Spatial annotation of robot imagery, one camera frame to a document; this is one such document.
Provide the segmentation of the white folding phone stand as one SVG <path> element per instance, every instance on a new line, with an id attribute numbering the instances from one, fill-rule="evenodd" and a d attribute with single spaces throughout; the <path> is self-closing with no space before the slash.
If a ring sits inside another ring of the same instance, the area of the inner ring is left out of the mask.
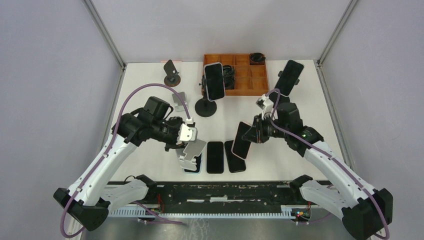
<path id="1" fill-rule="evenodd" d="M 176 112 L 184 112 L 185 108 L 184 106 L 189 109 L 188 101 L 187 101 L 187 95 L 184 91 L 178 92 L 177 94 L 173 93 L 172 100 L 174 102 L 173 108 Z"/>

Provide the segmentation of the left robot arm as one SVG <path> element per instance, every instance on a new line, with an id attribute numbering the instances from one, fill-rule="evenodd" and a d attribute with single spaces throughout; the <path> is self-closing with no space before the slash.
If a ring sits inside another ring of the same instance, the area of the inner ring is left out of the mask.
<path id="1" fill-rule="evenodd" d="M 168 117 L 173 107 L 158 97 L 148 98 L 144 107 L 123 114 L 112 128 L 106 145 L 85 172 L 68 188 L 58 188 L 53 197 L 83 229 L 93 231 L 109 213 L 133 202 L 153 203 L 157 184 L 145 175 L 113 189 L 108 182 L 121 164 L 141 145 L 153 139 L 178 148 L 191 140 L 193 132 L 181 117 Z"/>

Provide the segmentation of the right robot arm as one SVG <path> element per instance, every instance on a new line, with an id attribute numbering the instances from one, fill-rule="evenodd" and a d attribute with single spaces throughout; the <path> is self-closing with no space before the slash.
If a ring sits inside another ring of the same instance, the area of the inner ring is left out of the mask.
<path id="1" fill-rule="evenodd" d="M 388 240 L 393 195 L 385 188 L 376 189 L 340 160 L 319 132 L 303 124 L 295 103 L 275 105 L 269 99 L 259 99 L 256 105 L 262 112 L 254 116 L 250 128 L 241 132 L 242 140 L 263 144 L 269 138 L 284 139 L 290 149 L 314 165 L 334 186 L 331 189 L 302 175 L 291 181 L 289 199 L 295 204 L 308 201 L 322 207 L 340 219 L 356 240 L 371 236 Z"/>

